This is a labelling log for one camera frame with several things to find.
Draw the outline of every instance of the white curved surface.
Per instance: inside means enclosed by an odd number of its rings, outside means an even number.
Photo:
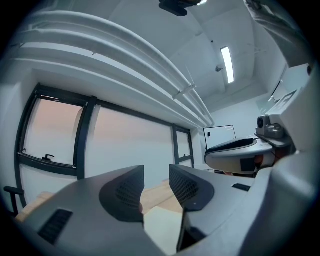
[[[27,24],[36,24],[40,28],[77,31],[94,35],[94,37],[104,41],[116,41],[117,46],[130,51],[167,77],[174,84],[173,87],[176,86],[182,91],[190,85],[190,82],[172,62],[154,46],[132,31],[103,18],[71,11],[50,11],[36,13],[29,17],[26,22]],[[200,111],[201,114],[206,115],[206,119],[209,119],[212,124],[213,119],[199,95],[193,90],[189,94],[183,96],[182,103],[189,105],[188,107],[193,111]]]

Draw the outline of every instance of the pipe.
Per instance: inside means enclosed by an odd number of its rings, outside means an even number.
[[[112,35],[117,39],[126,42],[130,46],[138,49],[148,59],[154,62],[154,66],[160,69],[161,73],[169,74],[171,77],[173,77],[180,85],[179,89],[181,89],[182,91],[186,87],[190,86],[189,81],[180,72],[180,70],[177,69],[177,67],[157,48],[155,48],[152,44],[150,44],[137,34],[133,33],[129,29],[126,29],[116,23],[93,15],[72,11],[37,12],[27,17],[25,22],[39,23],[41,21],[49,23],[75,24]],[[211,123],[214,123],[214,120],[209,113],[208,108],[199,97],[197,92],[192,90],[190,91],[190,95],[202,110],[202,114],[206,114]]]
[[[153,66],[137,58],[127,50],[97,37],[60,29],[33,29],[17,33],[13,41],[23,43],[54,43],[94,51],[96,54],[101,54],[126,65],[157,85],[171,85],[171,89],[164,88],[165,91],[171,95],[179,92],[179,89]],[[207,121],[207,118],[198,110],[194,103],[187,97],[185,97],[185,99],[197,110],[197,115],[203,119],[207,125],[210,125],[210,122]]]

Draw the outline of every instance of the ceiling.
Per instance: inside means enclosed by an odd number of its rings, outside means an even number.
[[[160,9],[159,0],[60,0],[54,9],[95,15],[135,32],[196,84],[211,112],[221,108],[221,101],[232,104],[267,92],[265,82],[256,75],[263,65],[255,63],[262,51],[255,33],[263,28],[254,24],[243,0],[208,0],[187,8],[184,17]],[[216,72],[217,65],[224,67],[220,49],[225,46],[233,64],[231,84],[225,69]]]

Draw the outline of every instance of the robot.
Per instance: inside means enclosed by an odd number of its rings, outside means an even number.
[[[209,148],[204,155],[205,163],[216,170],[254,176],[292,154],[295,145],[283,119],[289,118],[290,105],[300,90],[285,95],[265,115],[259,116],[254,135]]]

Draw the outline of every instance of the black slot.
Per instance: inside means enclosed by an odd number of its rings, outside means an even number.
[[[57,210],[49,221],[38,232],[38,235],[54,245],[73,213],[68,210]]]
[[[238,189],[238,190],[246,191],[246,192],[248,192],[250,190],[250,188],[251,188],[250,186],[243,185],[243,184],[240,184],[240,183],[236,183],[232,187],[235,188],[235,189]]]

